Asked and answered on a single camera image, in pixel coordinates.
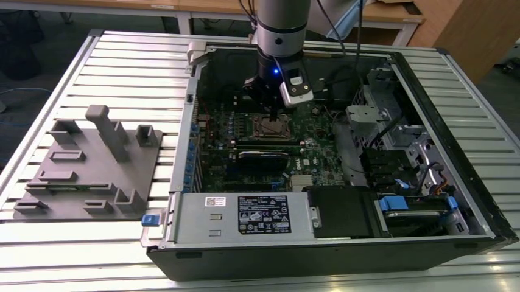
gray plastic base plate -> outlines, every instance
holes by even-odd
[[[127,142],[125,148],[129,153],[129,161],[118,163],[107,146],[99,136],[98,130],[84,130],[82,133],[72,134],[74,144],[64,144],[64,147],[56,142],[48,150],[47,157],[40,165],[36,178],[31,183],[48,181],[58,187],[50,188],[51,193],[31,195],[26,193],[18,205],[31,205],[40,201],[44,208],[22,210],[15,212],[16,220],[141,220],[150,194],[150,187],[154,176],[157,158],[159,155],[159,145],[163,138],[161,131],[154,131],[157,136],[157,145],[154,147],[141,147],[137,139],[137,130],[126,130]],[[71,159],[63,152],[82,150],[83,155],[78,159]],[[74,171],[71,181],[63,181],[63,176],[54,180],[50,173],[60,176]],[[88,185],[106,184],[112,187],[107,189],[88,190]],[[119,199],[130,199],[133,193],[139,196],[134,198],[134,204],[129,201],[121,205],[115,204],[115,191],[119,188]]]

blue latch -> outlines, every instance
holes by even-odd
[[[399,183],[399,185],[404,188],[404,189],[409,189],[409,184],[405,183],[404,181],[401,181],[400,179],[395,179],[395,181]]]
[[[161,220],[159,215],[145,215],[141,220],[141,225],[143,227],[157,227],[161,225],[159,220]]]
[[[408,210],[408,204],[404,196],[387,196],[380,199],[381,211]]]
[[[451,210],[459,208],[457,200],[452,196],[448,197],[448,205]]]

aluminum slotted table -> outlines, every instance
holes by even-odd
[[[173,158],[194,40],[246,43],[245,38],[95,31],[87,38],[55,92],[0,175],[2,291],[201,290],[260,291],[515,291],[520,287],[520,243],[487,255],[453,260],[428,271],[253,281],[171,282],[145,254],[141,222],[15,223],[24,195],[54,139],[54,119],[79,119],[90,104],[111,108],[110,118],[163,131],[149,209],[167,205]],[[309,43],[337,47],[334,43]],[[449,55],[435,49],[364,46],[404,54],[453,136],[520,235],[520,142]],[[150,238],[162,237],[151,228]]]

gray block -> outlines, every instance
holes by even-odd
[[[150,125],[125,130],[122,123],[104,120],[103,107],[95,110],[92,120],[102,121],[104,135],[112,133],[127,160],[117,161],[108,147],[114,144],[104,143],[99,130],[80,129],[72,120],[56,121],[55,133],[66,138],[52,144],[36,177],[27,183],[27,193],[15,206],[16,220],[141,220],[163,134]]]
[[[107,200],[86,200],[83,209],[91,215],[107,215],[114,213],[114,208]]]
[[[137,139],[141,147],[157,147],[159,145],[151,125],[138,126]]]
[[[72,150],[72,151],[56,151],[51,153],[51,156],[48,157],[54,162],[74,162],[74,161],[83,161],[86,159],[84,153],[82,150]]]
[[[23,214],[46,214],[48,206],[42,201],[19,201],[15,208]]]
[[[108,147],[115,160],[118,162],[126,162],[130,159],[129,153],[114,128],[114,124],[108,119],[108,112],[110,110],[106,105],[91,105],[87,109],[86,118],[96,125],[100,139]]]
[[[129,197],[123,190],[118,189],[114,205],[123,213],[138,213],[146,209],[146,202],[141,198],[137,190],[131,191]]]

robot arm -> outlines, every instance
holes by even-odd
[[[350,0],[348,14],[357,11],[352,9],[356,5],[357,0]],[[258,1],[258,72],[254,78],[246,80],[245,90],[270,111],[273,118],[278,110],[293,108],[313,99],[302,62],[310,7],[312,0]],[[348,31],[354,23],[349,22]]]

